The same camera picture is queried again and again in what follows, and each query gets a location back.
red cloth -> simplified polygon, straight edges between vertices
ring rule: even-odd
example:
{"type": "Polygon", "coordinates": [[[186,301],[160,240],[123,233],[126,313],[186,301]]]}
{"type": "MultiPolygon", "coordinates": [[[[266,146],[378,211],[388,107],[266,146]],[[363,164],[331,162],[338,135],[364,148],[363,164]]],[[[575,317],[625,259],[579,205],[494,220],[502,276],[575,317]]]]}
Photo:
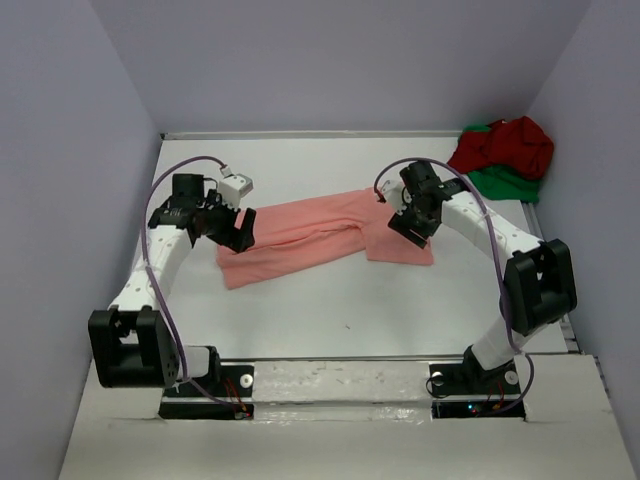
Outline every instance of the red cloth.
{"type": "Polygon", "coordinates": [[[489,125],[489,132],[464,132],[449,165],[460,173],[508,165],[523,178],[542,178],[551,163],[553,142],[529,117],[489,125]]]}

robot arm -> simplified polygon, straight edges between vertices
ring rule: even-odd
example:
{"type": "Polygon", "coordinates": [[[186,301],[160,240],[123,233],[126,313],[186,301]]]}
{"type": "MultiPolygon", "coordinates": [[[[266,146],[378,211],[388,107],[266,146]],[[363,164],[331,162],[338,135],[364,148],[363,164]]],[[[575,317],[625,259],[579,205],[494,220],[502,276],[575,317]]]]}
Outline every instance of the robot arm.
{"type": "MultiPolygon", "coordinates": [[[[493,258],[485,215],[461,180],[442,182],[433,167],[421,161],[411,163],[400,176],[403,182],[388,181],[381,189],[396,211],[390,228],[424,248],[444,224],[493,258]]],[[[488,215],[511,306],[513,342],[522,347],[576,307],[569,249],[559,240],[545,242],[518,229],[491,209],[488,215]]],[[[465,352],[465,381],[473,384],[498,375],[514,355],[505,321],[499,317],[465,352]]]]}
{"type": "MultiPolygon", "coordinates": [[[[200,237],[206,236],[235,252],[253,246],[255,210],[247,209],[240,228],[235,226],[240,200],[252,190],[253,182],[243,175],[233,175],[228,167],[223,174],[217,188],[206,196],[202,175],[173,175],[171,196],[149,220],[148,263],[139,258],[109,308],[91,315],[89,336],[103,386],[169,387],[180,377],[176,345],[146,267],[151,267],[160,290],[168,295],[182,262],[200,237]],[[122,342],[131,332],[137,338],[122,342]]],[[[217,352],[210,353],[209,361],[219,362],[217,352]]]]}

purple cable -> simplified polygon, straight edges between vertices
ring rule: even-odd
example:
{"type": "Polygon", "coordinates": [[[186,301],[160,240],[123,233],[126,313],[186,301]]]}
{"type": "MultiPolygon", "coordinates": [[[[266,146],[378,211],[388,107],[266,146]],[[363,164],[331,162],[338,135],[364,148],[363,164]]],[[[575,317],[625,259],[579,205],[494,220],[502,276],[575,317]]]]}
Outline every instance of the purple cable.
{"type": "Polygon", "coordinates": [[[209,160],[209,161],[215,162],[218,165],[220,165],[220,168],[224,168],[227,166],[225,163],[223,163],[221,160],[218,160],[215,157],[208,157],[208,156],[192,157],[192,158],[188,158],[187,160],[178,162],[173,167],[167,169],[167,171],[164,172],[162,175],[160,175],[158,179],[155,182],[153,182],[153,184],[151,185],[151,192],[149,192],[149,196],[147,197],[147,201],[145,202],[145,205],[144,205],[142,226],[140,227],[140,243],[142,247],[142,258],[144,259],[144,264],[145,264],[144,269],[147,272],[147,276],[149,277],[149,283],[151,284],[153,293],[155,294],[156,299],[160,304],[160,311],[162,311],[162,314],[164,315],[165,323],[167,327],[169,327],[169,330],[171,330],[171,336],[173,337],[173,341],[176,344],[176,349],[178,350],[178,357],[180,358],[180,365],[182,366],[183,380],[185,382],[189,382],[191,385],[193,385],[193,387],[196,390],[198,390],[203,396],[207,397],[211,401],[219,403],[221,405],[228,405],[233,407],[232,403],[225,402],[224,400],[220,400],[219,398],[212,396],[209,392],[207,392],[204,388],[202,388],[202,386],[200,386],[195,380],[193,380],[192,378],[189,378],[189,370],[187,367],[187,355],[184,351],[184,345],[182,343],[182,339],[180,338],[178,327],[176,327],[176,322],[173,320],[173,316],[169,311],[169,306],[167,305],[167,301],[164,298],[164,295],[162,294],[162,290],[160,290],[158,279],[156,278],[156,275],[155,273],[153,273],[153,269],[149,264],[149,244],[147,240],[147,211],[149,210],[151,197],[153,196],[153,193],[156,191],[158,186],[160,186],[160,184],[164,181],[165,178],[167,178],[169,175],[171,175],[173,172],[175,172],[179,168],[182,168],[185,165],[189,165],[190,163],[194,163],[200,160],[209,160]]]}
{"type": "Polygon", "coordinates": [[[535,369],[533,366],[533,360],[531,359],[529,354],[526,352],[523,352],[520,349],[520,347],[518,347],[518,345],[516,345],[515,342],[513,341],[513,330],[512,330],[513,319],[511,318],[511,309],[509,305],[509,293],[507,292],[507,288],[505,287],[504,282],[502,281],[502,269],[500,267],[498,241],[496,239],[495,231],[493,230],[493,221],[491,220],[491,216],[488,214],[489,211],[487,210],[487,205],[484,203],[484,200],[482,199],[482,195],[480,195],[480,192],[475,187],[475,185],[471,183],[466,177],[464,177],[460,172],[458,172],[455,168],[450,167],[444,162],[439,162],[438,160],[433,160],[431,158],[421,158],[421,157],[403,158],[402,160],[396,160],[395,162],[387,165],[378,174],[378,176],[376,177],[373,183],[373,191],[375,192],[376,195],[378,195],[378,198],[381,201],[383,202],[385,201],[384,196],[378,189],[378,183],[380,182],[380,179],[382,178],[382,176],[397,165],[400,165],[402,163],[412,163],[412,162],[431,163],[433,165],[438,165],[439,167],[442,167],[445,170],[448,170],[452,174],[454,174],[457,178],[459,178],[465,184],[465,186],[469,189],[469,191],[475,198],[476,202],[478,202],[478,205],[480,206],[480,210],[482,211],[484,218],[487,222],[487,228],[489,230],[489,243],[491,244],[491,255],[493,256],[493,265],[495,267],[496,278],[498,280],[498,288],[500,289],[500,301],[502,302],[502,315],[504,317],[504,323],[507,328],[507,340],[509,341],[509,345],[511,346],[511,348],[516,354],[524,355],[524,357],[529,362],[529,369],[530,369],[529,381],[527,382],[527,385],[525,386],[522,393],[520,393],[520,396],[516,400],[511,402],[509,405],[506,405],[498,410],[494,410],[486,414],[486,415],[498,415],[500,413],[511,410],[516,405],[522,403],[522,401],[524,400],[524,397],[527,395],[527,393],[529,393],[529,390],[531,389],[531,385],[533,385],[533,377],[535,374],[535,369]]]}

purple cable sleeve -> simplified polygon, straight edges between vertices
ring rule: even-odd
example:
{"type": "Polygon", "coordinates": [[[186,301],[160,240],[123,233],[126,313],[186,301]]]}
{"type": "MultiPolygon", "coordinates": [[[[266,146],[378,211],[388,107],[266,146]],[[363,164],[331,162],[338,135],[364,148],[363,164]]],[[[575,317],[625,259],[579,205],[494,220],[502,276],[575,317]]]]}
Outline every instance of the purple cable sleeve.
{"type": "Polygon", "coordinates": [[[141,243],[141,247],[142,247],[142,258],[144,259],[144,263],[145,263],[144,268],[145,268],[145,271],[147,272],[147,276],[149,277],[149,283],[151,284],[151,288],[153,289],[153,293],[155,294],[155,296],[156,296],[156,298],[158,300],[158,303],[160,304],[160,311],[164,315],[165,323],[166,323],[167,327],[169,327],[169,330],[171,331],[171,336],[173,337],[173,341],[176,344],[176,349],[178,350],[178,357],[180,358],[180,365],[182,367],[182,378],[183,378],[183,380],[185,382],[191,383],[196,390],[198,390],[203,396],[209,398],[210,400],[212,400],[212,401],[214,401],[216,403],[222,404],[222,405],[233,406],[233,404],[231,404],[229,402],[225,402],[223,400],[220,400],[218,398],[213,397],[211,394],[209,394],[209,392],[207,392],[204,388],[202,388],[200,385],[198,385],[198,383],[196,383],[195,380],[189,378],[189,370],[188,370],[188,365],[187,365],[187,355],[186,355],[186,353],[184,351],[184,345],[182,343],[182,339],[180,338],[180,333],[178,332],[178,327],[176,326],[176,322],[173,320],[173,316],[171,315],[171,312],[169,311],[169,306],[167,305],[167,301],[164,298],[164,295],[162,294],[162,290],[160,289],[160,285],[158,284],[158,279],[156,278],[155,273],[153,273],[153,269],[149,265],[149,244],[148,244],[148,237],[147,237],[147,211],[149,210],[149,204],[151,203],[151,197],[153,196],[153,194],[156,191],[156,189],[158,188],[158,186],[169,175],[171,175],[173,172],[175,172],[179,168],[184,167],[185,165],[189,165],[190,163],[194,163],[194,162],[197,162],[197,161],[200,161],[200,160],[209,160],[209,161],[215,162],[218,165],[220,165],[220,168],[226,167],[225,163],[223,163],[221,160],[218,160],[215,157],[208,157],[208,156],[192,157],[192,158],[189,158],[187,160],[183,160],[181,162],[178,162],[173,167],[167,169],[167,171],[165,171],[162,175],[160,175],[158,177],[158,179],[155,182],[153,182],[153,184],[151,185],[151,191],[149,192],[149,196],[147,197],[147,201],[145,202],[145,205],[144,205],[144,212],[143,212],[143,217],[142,217],[142,225],[140,227],[140,243],[141,243]]]}
{"type": "Polygon", "coordinates": [[[395,162],[390,163],[389,165],[387,165],[376,177],[374,183],[373,183],[373,190],[376,193],[376,195],[378,195],[378,197],[382,200],[384,200],[384,197],[382,196],[382,194],[380,193],[380,190],[378,190],[378,183],[380,182],[380,179],[382,178],[382,176],[387,173],[391,168],[403,164],[403,163],[412,163],[412,162],[426,162],[426,163],[431,163],[433,165],[438,165],[439,167],[444,168],[445,170],[448,170],[449,172],[451,172],[453,175],[455,175],[457,178],[459,178],[467,187],[467,189],[469,189],[469,191],[471,192],[471,194],[473,195],[473,197],[475,198],[476,202],[478,202],[478,205],[480,206],[480,210],[482,211],[485,221],[487,222],[487,228],[489,230],[489,243],[491,244],[491,255],[493,257],[493,265],[495,268],[495,272],[496,272],[496,279],[498,280],[498,288],[500,289],[500,301],[502,302],[502,315],[504,317],[504,322],[506,325],[506,329],[507,329],[507,339],[509,341],[509,345],[511,346],[511,348],[513,349],[513,351],[516,354],[521,354],[524,355],[524,357],[527,359],[527,361],[529,362],[529,368],[530,368],[530,373],[529,373],[529,381],[527,382],[527,385],[525,386],[524,390],[522,391],[522,393],[520,394],[520,396],[514,400],[513,402],[511,402],[509,405],[506,405],[505,407],[502,407],[498,410],[494,410],[490,413],[487,413],[487,415],[498,415],[500,413],[506,412],[507,410],[511,410],[513,407],[515,407],[516,405],[518,405],[519,403],[522,403],[522,401],[524,400],[524,397],[527,395],[527,393],[529,393],[529,390],[531,389],[531,385],[533,385],[533,377],[535,374],[535,369],[533,366],[533,360],[531,359],[531,357],[529,356],[528,353],[523,352],[520,347],[518,347],[515,342],[513,341],[513,331],[512,331],[512,326],[513,326],[513,320],[511,318],[511,308],[509,305],[509,293],[507,292],[507,288],[504,285],[504,282],[502,281],[502,270],[500,268],[500,255],[499,255],[499,250],[498,250],[498,240],[496,239],[496,234],[495,231],[493,230],[493,221],[491,220],[491,216],[488,215],[489,211],[487,209],[487,205],[484,203],[484,200],[482,199],[482,195],[480,194],[480,192],[478,191],[478,189],[475,187],[475,185],[473,183],[471,183],[471,181],[469,179],[467,179],[464,175],[462,175],[460,172],[458,172],[455,168],[450,167],[449,165],[447,165],[444,162],[440,162],[438,160],[433,160],[431,158],[421,158],[421,157],[415,157],[415,158],[403,158],[402,160],[396,160],[395,162]]]}

